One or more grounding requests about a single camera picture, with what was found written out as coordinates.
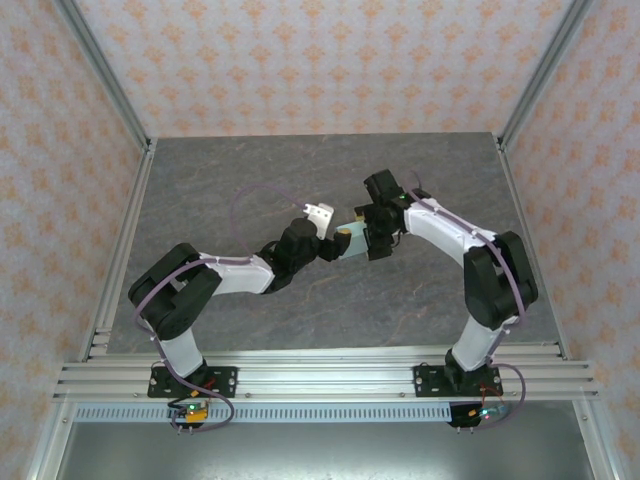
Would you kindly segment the narrow aluminium table edge rail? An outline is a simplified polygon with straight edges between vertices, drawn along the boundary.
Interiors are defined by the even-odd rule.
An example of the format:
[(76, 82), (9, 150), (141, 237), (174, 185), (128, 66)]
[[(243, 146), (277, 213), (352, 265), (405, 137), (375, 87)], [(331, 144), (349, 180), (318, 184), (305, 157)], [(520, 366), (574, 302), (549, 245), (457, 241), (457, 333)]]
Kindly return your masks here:
[[(416, 357), (426, 359), (443, 359), (449, 350), (448, 346), (392, 346), (392, 347), (357, 347), (357, 348), (329, 348), (329, 349), (288, 349), (288, 350), (239, 350), (239, 351), (209, 351), (204, 352), (206, 358), (283, 358), (292, 359), (322, 359), (322, 358), (404, 358)], [(157, 353), (114, 354), (105, 348), (93, 347), (88, 361), (143, 361), (151, 362), (159, 357)], [(507, 343), (502, 344), (495, 351), (496, 358), (523, 357), (525, 360), (563, 358), (563, 353), (557, 343)]]

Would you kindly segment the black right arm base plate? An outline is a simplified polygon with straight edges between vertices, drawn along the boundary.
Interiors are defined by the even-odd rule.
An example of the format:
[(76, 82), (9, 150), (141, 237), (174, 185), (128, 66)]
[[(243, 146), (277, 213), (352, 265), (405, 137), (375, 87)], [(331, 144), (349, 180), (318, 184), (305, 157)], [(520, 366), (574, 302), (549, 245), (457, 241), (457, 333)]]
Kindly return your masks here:
[(498, 368), (483, 366), (466, 372), (452, 365), (413, 367), (413, 385), (417, 397), (501, 396), (502, 379)]

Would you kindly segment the aluminium frame post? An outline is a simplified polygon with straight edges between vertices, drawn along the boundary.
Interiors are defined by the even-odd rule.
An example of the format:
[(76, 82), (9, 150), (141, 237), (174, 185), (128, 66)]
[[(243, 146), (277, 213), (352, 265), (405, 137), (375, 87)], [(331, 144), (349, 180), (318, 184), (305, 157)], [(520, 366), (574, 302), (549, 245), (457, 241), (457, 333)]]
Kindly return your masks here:
[(552, 74), (568, 50), (574, 36), (580, 29), (593, 2), (594, 0), (571, 0), (504, 129), (496, 137), (497, 146), (501, 152), (506, 152), (516, 139), (519, 130), (527, 120), (538, 98), (550, 81)]
[(76, 0), (52, 0), (79, 43), (86, 60), (104, 87), (129, 134), (144, 151), (153, 145), (108, 58)]

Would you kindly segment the grey metal shelf panel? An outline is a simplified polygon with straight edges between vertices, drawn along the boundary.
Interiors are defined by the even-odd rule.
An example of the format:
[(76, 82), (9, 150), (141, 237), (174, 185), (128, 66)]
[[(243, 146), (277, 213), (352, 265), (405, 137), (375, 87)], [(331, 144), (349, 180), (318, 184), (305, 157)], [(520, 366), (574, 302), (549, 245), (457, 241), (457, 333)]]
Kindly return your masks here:
[(594, 480), (579, 430), (529, 414), (457, 434), (438, 423), (77, 424), (57, 480)]

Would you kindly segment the wide aluminium base rail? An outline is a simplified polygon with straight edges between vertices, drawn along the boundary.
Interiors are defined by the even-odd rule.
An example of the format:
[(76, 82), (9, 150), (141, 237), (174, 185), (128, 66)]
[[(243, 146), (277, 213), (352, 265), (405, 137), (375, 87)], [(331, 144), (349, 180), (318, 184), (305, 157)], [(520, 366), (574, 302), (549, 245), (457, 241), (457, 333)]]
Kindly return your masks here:
[[(524, 364), (499, 369), (505, 400), (597, 399), (603, 388), (585, 363)], [(147, 397), (151, 368), (80, 364), (62, 368), (53, 397), (67, 401), (125, 401)], [(251, 365), (238, 368), (241, 402), (408, 401), (416, 397), (413, 368), (399, 364)]]

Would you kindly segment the light teal paper box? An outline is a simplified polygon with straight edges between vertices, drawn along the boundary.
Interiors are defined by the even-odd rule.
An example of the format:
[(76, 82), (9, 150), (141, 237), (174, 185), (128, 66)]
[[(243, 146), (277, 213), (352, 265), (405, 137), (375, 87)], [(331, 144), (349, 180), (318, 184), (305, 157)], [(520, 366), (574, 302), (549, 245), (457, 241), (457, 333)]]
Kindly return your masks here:
[(351, 230), (352, 237), (349, 248), (346, 252), (339, 257), (340, 260), (347, 259), (353, 256), (365, 254), (368, 250), (367, 241), (365, 239), (365, 229), (366, 224), (364, 222), (351, 222), (348, 224), (343, 224), (338, 227), (347, 227)]

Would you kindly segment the aluminium table side rail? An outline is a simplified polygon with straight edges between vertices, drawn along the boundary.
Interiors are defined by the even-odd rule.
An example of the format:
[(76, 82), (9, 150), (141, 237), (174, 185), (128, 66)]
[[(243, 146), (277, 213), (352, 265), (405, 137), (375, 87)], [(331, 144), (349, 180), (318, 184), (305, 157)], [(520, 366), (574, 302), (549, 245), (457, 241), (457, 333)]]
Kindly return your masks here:
[(78, 355), (78, 361), (81, 363), (89, 360), (95, 336), (103, 332), (107, 334), (111, 332), (157, 143), (158, 138), (151, 138), (142, 150), (102, 290), (90, 316), (88, 330)]
[(552, 325), (553, 335), (544, 336), (543, 338), (541, 338), (541, 342), (549, 343), (550, 341), (553, 341), (559, 348), (561, 358), (564, 361), (571, 360), (572, 354), (570, 352), (570, 349), (568, 348), (563, 326), (556, 318), (554, 311), (554, 302), (550, 297), (548, 289), (546, 288), (544, 278), (540, 270), (540, 264), (536, 255), (533, 238), (524, 211), (524, 205), (521, 201), (517, 189), (515, 176), (513, 174), (513, 169), (509, 163), (506, 147), (503, 145), (502, 139), (497, 134), (493, 135), (493, 139), (504, 172), (504, 176), (513, 199), (514, 208), (518, 215), (519, 223), (522, 230), (522, 238), (531, 262), (532, 271), (539, 291), (539, 299), (527, 311), (528, 320), (526, 321), (526, 326), (524, 327), (524, 329), (526, 331), (533, 329), (533, 325), (535, 324), (535, 322), (533, 321), (531, 316), (534, 316), (535, 320), (537, 321), (542, 321), (543, 324)]

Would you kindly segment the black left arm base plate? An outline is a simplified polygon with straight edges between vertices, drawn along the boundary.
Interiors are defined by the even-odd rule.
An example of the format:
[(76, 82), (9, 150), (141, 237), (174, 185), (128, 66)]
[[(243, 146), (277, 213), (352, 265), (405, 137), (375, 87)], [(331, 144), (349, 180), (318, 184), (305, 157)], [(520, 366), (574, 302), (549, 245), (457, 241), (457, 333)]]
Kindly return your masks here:
[[(186, 380), (194, 385), (224, 395), (235, 397), (238, 369), (236, 367), (201, 366)], [(186, 398), (194, 391), (179, 382), (167, 367), (157, 365), (151, 368), (147, 396), (149, 398)]]

